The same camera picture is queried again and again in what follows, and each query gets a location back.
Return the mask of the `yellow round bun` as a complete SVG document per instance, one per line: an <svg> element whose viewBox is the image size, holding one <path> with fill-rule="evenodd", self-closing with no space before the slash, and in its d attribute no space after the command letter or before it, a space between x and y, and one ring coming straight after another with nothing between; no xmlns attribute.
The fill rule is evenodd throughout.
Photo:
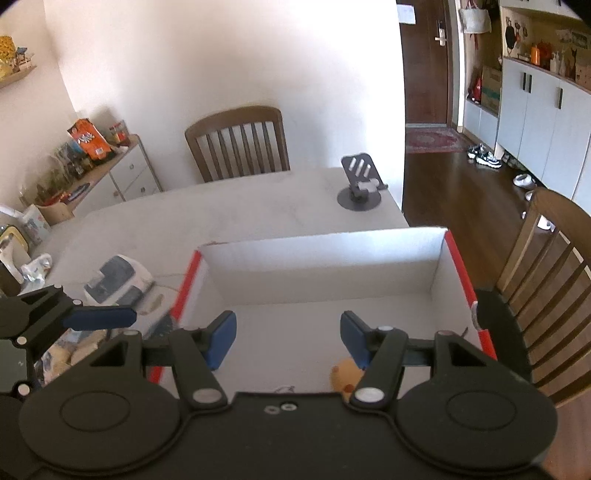
<svg viewBox="0 0 591 480"><path fill-rule="evenodd" d="M363 370L356 365L353 358L339 361L337 365L332 367L331 374L329 374L332 391L341 394L342 399L346 402L349 402L349 398L362 378Z"/></svg>

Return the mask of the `white crumpled plastic bag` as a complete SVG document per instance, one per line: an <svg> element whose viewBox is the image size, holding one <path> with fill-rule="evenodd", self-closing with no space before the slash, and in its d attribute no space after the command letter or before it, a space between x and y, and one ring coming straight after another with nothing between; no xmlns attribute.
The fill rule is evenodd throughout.
<svg viewBox="0 0 591 480"><path fill-rule="evenodd" d="M43 287L52 269L53 259L50 254L43 253L21 267L24 285L27 287Z"/></svg>

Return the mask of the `white blue tissue pack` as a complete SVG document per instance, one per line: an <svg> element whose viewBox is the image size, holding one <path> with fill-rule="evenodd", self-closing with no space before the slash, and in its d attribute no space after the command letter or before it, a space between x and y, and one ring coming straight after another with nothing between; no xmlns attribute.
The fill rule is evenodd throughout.
<svg viewBox="0 0 591 480"><path fill-rule="evenodd" d="M138 261L115 255L84 285L84 294L94 306L134 307L153 284L153 276Z"/></svg>

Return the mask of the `yellow rimmed white appliance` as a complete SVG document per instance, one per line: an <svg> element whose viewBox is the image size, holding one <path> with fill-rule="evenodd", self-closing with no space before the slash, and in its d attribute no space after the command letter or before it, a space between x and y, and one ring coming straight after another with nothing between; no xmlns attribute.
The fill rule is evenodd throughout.
<svg viewBox="0 0 591 480"><path fill-rule="evenodd" d="M21 267L31 260L28 250L16 227L6 226L1 231L1 292L8 297L17 296L26 282Z"/></svg>

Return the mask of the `red white cardboard box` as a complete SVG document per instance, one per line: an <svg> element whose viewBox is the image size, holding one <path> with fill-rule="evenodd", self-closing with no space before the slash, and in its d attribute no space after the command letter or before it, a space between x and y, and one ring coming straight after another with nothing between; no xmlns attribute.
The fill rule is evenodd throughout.
<svg viewBox="0 0 591 480"><path fill-rule="evenodd" d="M452 233L420 227L207 245L172 308L193 330L225 310L238 334L215 376L237 392L327 392L348 352L342 313L415 339L452 331L480 341L475 295Z"/></svg>

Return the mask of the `grey phone stand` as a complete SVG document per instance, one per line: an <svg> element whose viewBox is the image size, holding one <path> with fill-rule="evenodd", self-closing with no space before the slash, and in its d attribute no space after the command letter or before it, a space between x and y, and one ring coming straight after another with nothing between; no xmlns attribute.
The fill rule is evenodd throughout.
<svg viewBox="0 0 591 480"><path fill-rule="evenodd" d="M339 206L349 211L366 212L377 208L382 202L381 192L388 189L379 171L367 153L342 157L342 169L349 186L339 192Z"/></svg>

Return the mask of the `white drawer sideboard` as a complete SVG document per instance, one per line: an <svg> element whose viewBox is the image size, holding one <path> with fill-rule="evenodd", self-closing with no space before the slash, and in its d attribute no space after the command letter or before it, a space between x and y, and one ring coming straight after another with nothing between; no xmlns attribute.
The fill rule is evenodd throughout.
<svg viewBox="0 0 591 480"><path fill-rule="evenodd" d="M119 151L76 180L55 202L39 206L50 225L163 191L138 135L132 134L129 145Z"/></svg>

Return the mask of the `orange snack bag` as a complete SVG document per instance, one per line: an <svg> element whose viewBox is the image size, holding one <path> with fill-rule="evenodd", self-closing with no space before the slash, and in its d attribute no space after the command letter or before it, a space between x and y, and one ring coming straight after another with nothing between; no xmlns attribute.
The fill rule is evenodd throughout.
<svg viewBox="0 0 591 480"><path fill-rule="evenodd" d="M88 118L77 119L67 132L91 161L106 162L115 156L113 148Z"/></svg>

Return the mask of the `wooden chair right side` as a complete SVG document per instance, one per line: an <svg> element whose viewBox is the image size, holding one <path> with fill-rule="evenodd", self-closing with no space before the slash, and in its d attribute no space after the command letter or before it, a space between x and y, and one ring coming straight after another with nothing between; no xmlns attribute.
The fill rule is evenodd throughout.
<svg viewBox="0 0 591 480"><path fill-rule="evenodd" d="M590 391L590 216L545 188L532 193L495 284L536 388L562 407Z"/></svg>

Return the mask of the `wooden chair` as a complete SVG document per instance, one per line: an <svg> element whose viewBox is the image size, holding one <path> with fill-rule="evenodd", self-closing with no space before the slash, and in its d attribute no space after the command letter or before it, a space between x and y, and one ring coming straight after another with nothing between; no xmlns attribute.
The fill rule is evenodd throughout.
<svg viewBox="0 0 591 480"><path fill-rule="evenodd" d="M254 105L218 112L184 137L205 183L290 170L280 109Z"/></svg>
<svg viewBox="0 0 591 480"><path fill-rule="evenodd" d="M545 188L532 193L495 284L536 388L562 407L590 391L590 216Z"/></svg>

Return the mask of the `wooden chair far side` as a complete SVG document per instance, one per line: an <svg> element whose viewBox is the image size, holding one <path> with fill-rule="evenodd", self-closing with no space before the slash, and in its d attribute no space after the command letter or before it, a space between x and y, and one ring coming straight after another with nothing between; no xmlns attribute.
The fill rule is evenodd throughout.
<svg viewBox="0 0 591 480"><path fill-rule="evenodd" d="M205 183L290 170L280 109L254 105L218 112L184 137Z"/></svg>

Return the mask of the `red patterned doormat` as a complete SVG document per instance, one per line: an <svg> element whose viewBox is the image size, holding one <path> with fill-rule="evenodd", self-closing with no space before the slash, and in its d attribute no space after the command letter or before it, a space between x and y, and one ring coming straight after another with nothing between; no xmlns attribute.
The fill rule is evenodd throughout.
<svg viewBox="0 0 591 480"><path fill-rule="evenodd" d="M453 128L415 127L406 129L406 153L457 153L468 147L466 139Z"/></svg>

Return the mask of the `sneakers on floor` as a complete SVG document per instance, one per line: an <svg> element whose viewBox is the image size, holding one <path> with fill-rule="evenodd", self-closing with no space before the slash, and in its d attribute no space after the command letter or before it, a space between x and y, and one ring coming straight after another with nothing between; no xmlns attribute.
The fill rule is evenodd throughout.
<svg viewBox="0 0 591 480"><path fill-rule="evenodd" d="M501 169L503 162L497 159L483 144L472 145L467 149L467 156L471 163L476 163L491 169Z"/></svg>

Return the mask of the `brown entrance door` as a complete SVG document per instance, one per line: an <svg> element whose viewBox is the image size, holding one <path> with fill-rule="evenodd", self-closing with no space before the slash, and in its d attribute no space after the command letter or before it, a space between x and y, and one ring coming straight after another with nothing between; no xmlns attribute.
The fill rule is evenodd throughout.
<svg viewBox="0 0 591 480"><path fill-rule="evenodd" d="M451 121L452 53L448 3L397 3L401 31L406 123L446 125Z"/></svg>

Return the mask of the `white wall cabinet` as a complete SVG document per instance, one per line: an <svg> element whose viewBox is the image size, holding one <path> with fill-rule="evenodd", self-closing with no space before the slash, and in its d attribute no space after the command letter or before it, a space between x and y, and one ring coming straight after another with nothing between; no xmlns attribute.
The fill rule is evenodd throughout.
<svg viewBox="0 0 591 480"><path fill-rule="evenodd" d="M568 1L474 1L492 32L465 36L463 127L499 159L590 207L590 23Z"/></svg>

